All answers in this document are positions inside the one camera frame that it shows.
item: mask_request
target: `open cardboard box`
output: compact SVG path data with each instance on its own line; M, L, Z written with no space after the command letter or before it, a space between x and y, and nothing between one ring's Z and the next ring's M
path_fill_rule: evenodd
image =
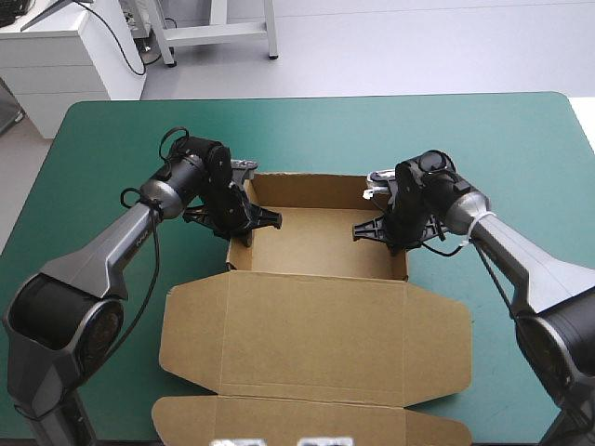
M364 177L330 175L246 183L283 227L231 242L229 272L170 292L160 363L218 395L158 400L166 445L470 444L462 424L403 409L469 385L469 312L405 282L404 254L352 241L352 225L378 214L364 189Z

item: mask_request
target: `box lid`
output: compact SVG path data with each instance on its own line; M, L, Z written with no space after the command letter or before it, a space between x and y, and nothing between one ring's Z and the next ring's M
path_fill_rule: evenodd
M237 397L166 397L152 409L168 446L208 445L215 439L264 439L296 446L303 438L351 437L356 446L469 445L455 421L401 408Z
M162 367L220 395L403 407L469 385L470 317L401 281L234 270L174 287Z

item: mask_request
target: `green tabletop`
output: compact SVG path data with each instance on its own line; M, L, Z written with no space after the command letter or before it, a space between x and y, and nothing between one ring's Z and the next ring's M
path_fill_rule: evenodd
M391 98L87 102L75 105L0 256L0 306L52 257L87 243L119 216L120 190L160 165L172 126L218 139L260 171L366 174L429 149L447 151L501 219L555 256L595 267L595 157L568 100L555 93ZM204 393L160 369L165 294L224 269L227 244L181 219L160 227L162 272L153 301L120 351L81 390L101 439L155 439L152 404ZM458 240L451 237L444 249ZM416 409L463 421L475 441L535 441L557 412L522 358L495 287L476 253L410 253L411 282L467 304L473 381ZM152 244L126 270L128 320L151 278ZM5 369L7 338L0 335ZM30 437L0 373L0 437Z

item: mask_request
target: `floor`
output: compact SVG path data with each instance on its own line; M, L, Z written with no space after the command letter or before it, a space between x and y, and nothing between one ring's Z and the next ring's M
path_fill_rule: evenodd
M178 48L149 67L143 99L274 98L559 91L595 147L595 1L276 0L280 58L265 42ZM177 0L178 26L208 0ZM259 0L230 0L257 20ZM0 252L45 159L27 119L0 137Z

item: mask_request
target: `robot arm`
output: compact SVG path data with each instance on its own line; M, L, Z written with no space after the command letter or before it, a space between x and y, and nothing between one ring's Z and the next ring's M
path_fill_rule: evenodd
M368 176L386 212L353 229L354 240L385 243L396 253L446 232L467 235L514 286L509 302L519 347L562 409L543 444L595 442L595 270L558 260L497 218L489 200L456 172L450 158L428 151Z
M123 271L156 236L158 224L184 215L219 237L246 244L253 229L281 227L279 214L250 203L244 191L256 163L233 161L220 142L191 137L181 127L165 134L162 146L179 131L184 135L138 190L139 201L79 251L47 262L21 287L3 318L8 393L40 445L96 444L76 389L120 344L114 341L127 299ZM203 205L189 209L196 197Z

